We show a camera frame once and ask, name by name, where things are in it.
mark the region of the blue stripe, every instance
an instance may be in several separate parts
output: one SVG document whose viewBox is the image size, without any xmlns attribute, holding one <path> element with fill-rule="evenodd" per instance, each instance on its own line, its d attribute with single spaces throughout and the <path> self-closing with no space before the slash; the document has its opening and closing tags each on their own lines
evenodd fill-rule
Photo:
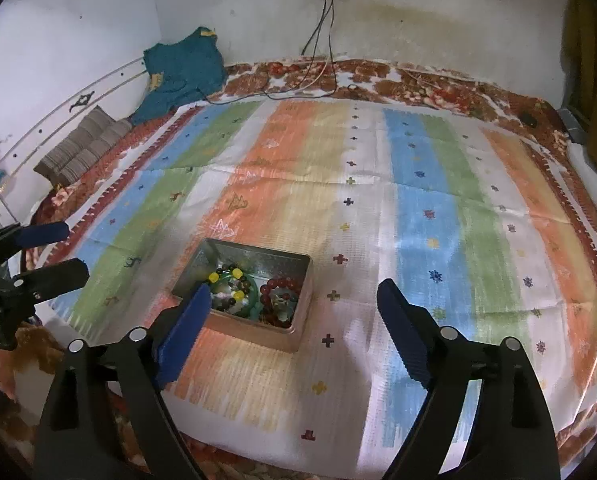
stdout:
<svg viewBox="0 0 597 480">
<path fill-rule="evenodd" d="M 395 282 L 407 301 L 427 308 L 439 325 L 454 326 L 472 338 L 476 323 L 471 285 L 457 207 L 448 192 L 445 171 L 417 114 L 386 109 L 384 118 L 397 185 Z M 440 281 L 432 280 L 431 272 L 437 272 Z M 405 438 L 425 395 L 426 391 L 408 376 L 398 352 L 391 347 L 384 447 L 400 445 L 397 437 L 400 442 Z M 455 440 L 465 440 L 469 435 L 477 399 L 477 386 L 471 384 Z"/>
<path fill-rule="evenodd" d="M 94 269 L 105 250 L 114 245 L 114 239 L 120 230 L 139 210 L 164 171 L 176 168 L 176 160 L 181 153 L 189 150 L 194 140 L 228 108 L 207 107 L 182 127 L 181 131 L 154 156 L 147 167 L 138 172 L 138 177 L 115 199 L 111 208 L 101 215 L 100 221 L 82 241 L 73 257 L 80 258 L 89 269 Z M 82 290 L 74 290 L 56 298 L 52 304 L 54 311 L 67 319 Z"/>
</svg>

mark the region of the metal box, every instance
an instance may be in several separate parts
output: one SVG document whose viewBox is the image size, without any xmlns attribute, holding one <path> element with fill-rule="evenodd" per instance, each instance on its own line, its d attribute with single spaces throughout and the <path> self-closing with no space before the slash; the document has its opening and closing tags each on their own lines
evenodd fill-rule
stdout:
<svg viewBox="0 0 597 480">
<path fill-rule="evenodd" d="M 301 293 L 289 328 L 267 325 L 214 309 L 210 310 L 205 327 L 269 348 L 295 352 L 301 342 L 307 311 L 312 300 L 312 259 L 306 254 L 286 253 L 205 238 L 181 273 L 172 290 L 173 295 L 178 298 L 184 297 L 194 283 L 206 280 L 211 272 L 225 263 L 237 264 L 254 279 L 256 286 L 261 286 L 270 278 L 292 278 L 303 284 Z"/>
</svg>

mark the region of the blue star motif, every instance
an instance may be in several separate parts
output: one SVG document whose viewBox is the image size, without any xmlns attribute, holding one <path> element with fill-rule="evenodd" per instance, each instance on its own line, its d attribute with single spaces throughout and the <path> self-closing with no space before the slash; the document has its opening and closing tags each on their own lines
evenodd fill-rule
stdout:
<svg viewBox="0 0 597 480">
<path fill-rule="evenodd" d="M 439 283 L 443 281 L 443 275 L 438 270 L 430 270 L 429 272 L 432 282 Z"/>
</svg>

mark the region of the green stripe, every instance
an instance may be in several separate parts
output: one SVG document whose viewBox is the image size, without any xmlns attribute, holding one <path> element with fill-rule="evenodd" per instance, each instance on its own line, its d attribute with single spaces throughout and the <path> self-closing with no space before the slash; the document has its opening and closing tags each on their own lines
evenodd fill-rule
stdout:
<svg viewBox="0 0 597 480">
<path fill-rule="evenodd" d="M 448 189 L 455 197 L 477 338 L 498 345 L 502 339 L 513 335 L 530 349 L 527 312 L 519 310 L 519 282 L 498 214 L 481 191 L 479 179 L 472 172 L 451 125 L 440 117 L 420 117 L 432 139 L 437 159 L 445 169 Z"/>
<path fill-rule="evenodd" d="M 127 257 L 146 260 L 160 239 L 161 228 L 178 214 L 203 167 L 225 149 L 232 135 L 239 131 L 260 103 L 226 107 L 226 111 L 200 133 L 189 149 L 181 153 L 163 173 L 136 214 L 118 232 L 114 243 L 105 249 L 94 269 L 90 270 L 90 279 L 72 311 L 71 323 L 75 328 L 87 328 L 88 324 L 98 323 L 103 316 L 109 317 L 114 309 L 114 297 L 122 298 L 140 270 L 140 264 L 125 267 Z M 175 193 L 182 195 L 173 201 L 171 197 Z"/>
</svg>

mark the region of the bed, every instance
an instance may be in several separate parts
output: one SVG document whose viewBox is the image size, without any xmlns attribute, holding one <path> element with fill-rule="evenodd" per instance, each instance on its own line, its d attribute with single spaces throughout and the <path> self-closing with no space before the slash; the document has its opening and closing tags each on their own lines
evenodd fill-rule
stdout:
<svg viewBox="0 0 597 480">
<path fill-rule="evenodd" d="M 91 344 L 110 342 L 177 304 L 172 287 L 204 237 L 309 254 L 298 352 L 203 330 L 163 396 L 208 478 L 370 479 L 424 397 L 376 311 L 392 277 L 468 338 L 520 339 L 567 467 L 597 433 L 597 212 L 556 112 L 460 73 L 353 59 L 281 100 L 306 68 L 228 67 L 214 104 L 134 127 L 52 191 L 34 222 L 65 220 L 70 237 L 26 264 L 79 257 L 91 273 L 52 310 Z M 277 100 L 236 101 L 262 88 Z M 447 466 L 477 398 L 475 385 Z M 144 465 L 116 401 L 128 459 Z M 17 416 L 1 431 L 29 442 L 21 428 L 34 422 Z"/>
</svg>

